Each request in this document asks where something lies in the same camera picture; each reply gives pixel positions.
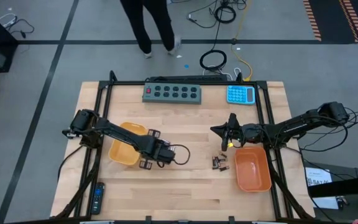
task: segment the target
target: wooden tabletop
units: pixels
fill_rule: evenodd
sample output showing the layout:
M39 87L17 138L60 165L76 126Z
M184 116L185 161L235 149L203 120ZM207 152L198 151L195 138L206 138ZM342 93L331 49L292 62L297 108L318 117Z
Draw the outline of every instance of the wooden tabletop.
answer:
M84 82L76 111L93 109L98 82ZM185 166L172 164L152 170L124 166L110 160L112 138L104 138L99 181L106 184L102 211L93 220L274 220L270 191L247 193L237 186L234 148L227 150L229 170L212 170L211 156L219 152L221 138L209 130L224 124L235 113L240 124L258 123L255 105L234 105L226 102L226 86L202 86L201 105L142 103L143 86L114 86L109 105L110 122L120 125L128 121L161 131L162 139L172 144L184 144L191 151ZM268 82L268 91L276 123L291 118L282 82ZM260 92L265 121L268 121L263 93ZM78 147L79 139L69 140L66 154ZM288 146L298 149L291 140ZM176 160L184 161L186 151L176 149ZM79 186L85 150L66 161L62 169L51 215L61 212ZM282 149L282 159L289 190L312 216L313 204L308 196L305 173L300 155ZM282 216L285 207L278 190ZM85 193L82 214L85 214L88 192Z

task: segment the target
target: yellow cable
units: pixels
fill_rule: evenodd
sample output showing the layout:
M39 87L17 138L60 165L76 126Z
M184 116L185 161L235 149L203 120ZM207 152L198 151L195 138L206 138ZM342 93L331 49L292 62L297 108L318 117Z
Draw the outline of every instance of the yellow cable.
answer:
M235 39L237 39L237 37L238 37L239 34L240 34L240 31L241 31L241 29L242 29L242 23L244 22L244 19L246 18L246 14L247 14L247 11L248 11L249 6L251 5L252 0L248 0L247 2L249 2L249 3L247 4L247 7L244 9L244 13L243 13L243 15L242 15L241 22L240 22L240 24L239 24L239 29L238 29L238 31L237 31L237 34L236 34L236 36L235 36ZM243 60L242 58L240 58L240 56L239 56L237 53L235 53L235 51L233 50L233 45L231 45L231 52L233 52L233 54L237 57L237 59L238 59L240 62L244 63L244 64L249 68L249 76L248 76L247 78L244 78L244 81L246 81L246 82L250 81L250 80L251 80L251 77L252 77L252 67L250 66L250 64L249 64L248 62L246 62L245 60Z

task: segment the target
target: blue calculator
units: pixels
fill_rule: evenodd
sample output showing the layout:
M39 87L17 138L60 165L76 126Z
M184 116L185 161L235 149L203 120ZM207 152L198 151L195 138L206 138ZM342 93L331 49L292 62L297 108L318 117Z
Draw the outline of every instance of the blue calculator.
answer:
M250 86L228 86L227 102L243 105L255 103L255 89Z

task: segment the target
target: person's leg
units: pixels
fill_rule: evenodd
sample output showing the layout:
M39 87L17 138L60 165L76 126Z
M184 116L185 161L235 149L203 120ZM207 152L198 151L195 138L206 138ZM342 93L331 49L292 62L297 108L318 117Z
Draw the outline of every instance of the person's leg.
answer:
M121 4L131 23L140 49L145 55L150 54L152 51L152 42L144 28L142 0L121 0Z
M152 15L165 48L171 51L175 48L175 34L168 14L167 0L144 0L144 6Z

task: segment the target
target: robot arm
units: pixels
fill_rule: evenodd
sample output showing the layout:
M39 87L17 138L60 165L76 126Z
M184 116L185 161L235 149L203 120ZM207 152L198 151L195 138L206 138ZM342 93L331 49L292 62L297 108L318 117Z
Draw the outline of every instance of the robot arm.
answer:
M97 148L101 146L100 135L107 135L134 147L146 160L141 168L149 169L147 161L157 161L163 164L170 164L175 158L173 147L162 139L159 139L160 132L149 130L149 135L139 136L122 127L110 123L106 118L91 110L79 110L71 122L70 128L62 133L68 138L82 135L80 144L82 146Z
M227 150L229 141L236 139L241 147L247 143L266 143L270 147L280 147L293 136L300 138L314 128L326 126L335 128L343 126L349 120L342 103L331 102L321 105L318 109L307 111L279 124L245 124L239 125L234 113L224 125L211 127L211 130L222 138L222 151Z

